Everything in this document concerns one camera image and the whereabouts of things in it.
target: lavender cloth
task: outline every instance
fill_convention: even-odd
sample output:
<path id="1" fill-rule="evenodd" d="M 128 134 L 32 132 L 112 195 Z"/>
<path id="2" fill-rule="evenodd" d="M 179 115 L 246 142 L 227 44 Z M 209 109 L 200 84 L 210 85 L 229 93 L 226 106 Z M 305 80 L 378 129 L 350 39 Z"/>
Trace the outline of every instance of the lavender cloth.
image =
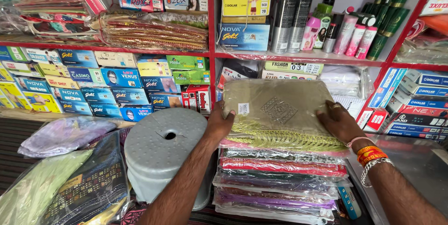
<path id="1" fill-rule="evenodd" d="M 331 200 L 330 202 L 326 204 L 313 204 L 313 203 L 307 203 L 303 201 L 297 201 L 297 200 L 284 200 L 284 199 L 271 199 L 271 198 L 263 198 L 263 197 L 252 197 L 252 196 L 243 196 L 243 195 L 236 195 L 236 194 L 227 194 L 220 192 L 219 195 L 221 196 L 222 200 L 224 202 L 240 202 L 240 203 L 254 203 L 262 206 L 269 206 L 269 205 L 279 205 L 284 208 L 324 208 L 324 209 L 332 209 L 335 207 L 334 200 Z"/>
<path id="2" fill-rule="evenodd" d="M 60 118 L 22 142 L 17 152 L 37 158 L 61 155 L 83 147 L 115 128 L 114 123 L 102 118 Z"/>

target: green fabric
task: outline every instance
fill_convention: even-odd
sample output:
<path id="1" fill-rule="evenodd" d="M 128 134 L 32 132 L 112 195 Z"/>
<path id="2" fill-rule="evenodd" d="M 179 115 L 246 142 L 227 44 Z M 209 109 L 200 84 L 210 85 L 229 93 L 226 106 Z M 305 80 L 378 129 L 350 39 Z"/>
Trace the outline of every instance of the green fabric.
<path id="1" fill-rule="evenodd" d="M 241 79 L 224 85 L 223 114 L 237 115 L 227 139 L 257 148 L 293 151 L 341 151 L 315 116 L 333 101 L 324 82 L 316 80 Z"/>
<path id="2" fill-rule="evenodd" d="M 38 162 L 0 197 L 0 224 L 38 224 L 58 189 L 91 154 L 92 150 L 74 151 Z"/>

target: silver bracelet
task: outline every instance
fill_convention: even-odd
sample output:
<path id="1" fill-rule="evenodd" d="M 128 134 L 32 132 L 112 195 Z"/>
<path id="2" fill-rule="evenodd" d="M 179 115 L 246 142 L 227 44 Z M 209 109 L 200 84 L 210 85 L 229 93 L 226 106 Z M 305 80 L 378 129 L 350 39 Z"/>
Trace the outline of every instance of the silver bracelet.
<path id="1" fill-rule="evenodd" d="M 367 173 L 369 172 L 370 168 L 372 168 L 374 165 L 376 165 L 378 163 L 381 163 L 381 162 L 387 162 L 387 163 L 391 164 L 392 166 L 395 166 L 392 163 L 392 161 L 390 159 L 387 159 L 387 158 L 370 160 L 367 163 L 366 167 L 364 167 L 364 170 L 362 171 L 362 174 L 361 174 L 361 184 L 364 187 L 372 187 L 371 183 L 368 183 L 368 185 L 367 185 L 366 182 L 365 182 L 366 181 L 366 177 L 367 177 Z"/>

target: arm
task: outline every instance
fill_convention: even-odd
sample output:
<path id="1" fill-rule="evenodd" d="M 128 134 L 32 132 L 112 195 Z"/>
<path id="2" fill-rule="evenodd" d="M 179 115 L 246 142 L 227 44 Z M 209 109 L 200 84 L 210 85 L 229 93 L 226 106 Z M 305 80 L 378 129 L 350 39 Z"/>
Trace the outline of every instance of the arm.
<path id="1" fill-rule="evenodd" d="M 330 101 L 327 105 L 329 114 L 317 111 L 316 115 L 333 136 L 344 144 L 356 137 L 366 137 L 344 107 L 333 108 L 335 103 Z M 374 145 L 368 139 L 358 139 L 352 149 L 356 154 L 361 148 Z M 376 164 L 368 176 L 390 224 L 448 224 L 442 213 L 389 163 Z"/>
<path id="2" fill-rule="evenodd" d="M 221 102 L 216 103 L 201 140 L 137 225 L 187 224 L 211 154 L 232 129 L 235 112 L 223 119 L 221 106 Z"/>

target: yellow box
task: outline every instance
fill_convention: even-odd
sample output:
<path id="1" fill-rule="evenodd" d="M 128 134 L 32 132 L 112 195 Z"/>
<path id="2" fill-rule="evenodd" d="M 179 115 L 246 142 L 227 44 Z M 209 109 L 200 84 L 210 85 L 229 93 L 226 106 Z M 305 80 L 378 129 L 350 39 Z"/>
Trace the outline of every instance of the yellow box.
<path id="1" fill-rule="evenodd" d="M 16 108 L 31 109 L 31 105 L 23 95 L 17 83 L 0 82 L 0 90 L 13 103 Z"/>
<path id="2" fill-rule="evenodd" d="M 42 72 L 44 74 L 63 76 L 63 77 L 70 77 L 70 73 L 67 70 L 67 67 L 64 66 L 64 65 L 54 65 L 54 64 L 47 64 L 47 63 L 39 63 L 39 67 L 40 67 L 40 69 L 42 69 Z"/>
<path id="3" fill-rule="evenodd" d="M 269 15 L 271 0 L 223 0 L 223 16 Z"/>
<path id="4" fill-rule="evenodd" d="M 52 87 L 58 87 L 58 88 L 64 88 L 64 89 L 79 89 L 78 84 L 68 77 L 62 77 L 62 76 L 54 76 L 54 75 L 45 75 L 45 79 L 47 79 L 47 82 Z"/>
<path id="5" fill-rule="evenodd" d="M 222 17 L 222 23 L 251 23 L 264 24 L 266 23 L 266 16 L 229 16 Z"/>
<path id="6" fill-rule="evenodd" d="M 6 97 L 0 90 L 0 106 L 5 106 L 6 108 L 15 108 L 14 104 Z"/>
<path id="7" fill-rule="evenodd" d="M 14 78 L 11 76 L 8 70 L 3 67 L 2 62 L 0 62 L 0 80 L 14 82 Z"/>
<path id="8" fill-rule="evenodd" d="M 62 113 L 59 103 L 54 99 L 52 94 L 24 91 L 31 107 L 36 111 Z"/>

